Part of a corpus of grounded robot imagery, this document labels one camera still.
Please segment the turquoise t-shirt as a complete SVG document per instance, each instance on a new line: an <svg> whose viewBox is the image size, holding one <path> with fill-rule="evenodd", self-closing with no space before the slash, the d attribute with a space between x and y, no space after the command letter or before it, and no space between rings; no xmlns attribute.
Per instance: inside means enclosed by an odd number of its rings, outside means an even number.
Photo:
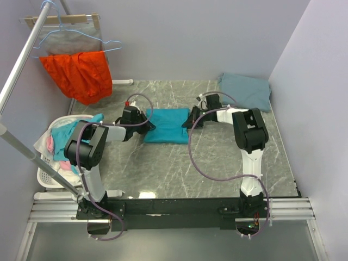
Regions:
<svg viewBox="0 0 348 261"><path fill-rule="evenodd" d="M149 130L144 143L152 144L188 144L189 136L182 124L188 119L189 108L156 108L150 122L155 129Z"/></svg>

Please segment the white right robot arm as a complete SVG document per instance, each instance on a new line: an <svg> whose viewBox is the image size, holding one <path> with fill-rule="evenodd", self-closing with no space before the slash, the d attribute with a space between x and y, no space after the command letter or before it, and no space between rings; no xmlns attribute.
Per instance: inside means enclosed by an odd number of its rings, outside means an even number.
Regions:
<svg viewBox="0 0 348 261"><path fill-rule="evenodd" d="M195 163L191 150L191 138L196 125L210 114L217 114L217 121L233 126L235 142L242 155L243 173L228 178L215 178L204 173ZM262 182L262 156L265 145L269 141L269 134L264 120L257 108L238 110L232 107L212 109L200 115L194 122L188 141L188 154L193 167L203 177L216 182L227 182L242 179L240 192L246 199L240 201L239 212L245 217L252 216L257 210L257 196L269 198L266 186Z"/></svg>

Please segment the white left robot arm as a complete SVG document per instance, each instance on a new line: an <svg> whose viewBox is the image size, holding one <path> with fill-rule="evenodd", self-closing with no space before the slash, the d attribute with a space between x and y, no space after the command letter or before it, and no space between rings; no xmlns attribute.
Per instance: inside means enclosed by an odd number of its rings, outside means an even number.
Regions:
<svg viewBox="0 0 348 261"><path fill-rule="evenodd" d="M155 130L143 111L127 111L113 123L96 120L78 120L66 146L64 156L80 176L84 197L93 201L89 212L98 219L108 214L109 206L103 201L106 190L101 181L99 163L105 145L110 141L128 141L134 133L146 134Z"/></svg>

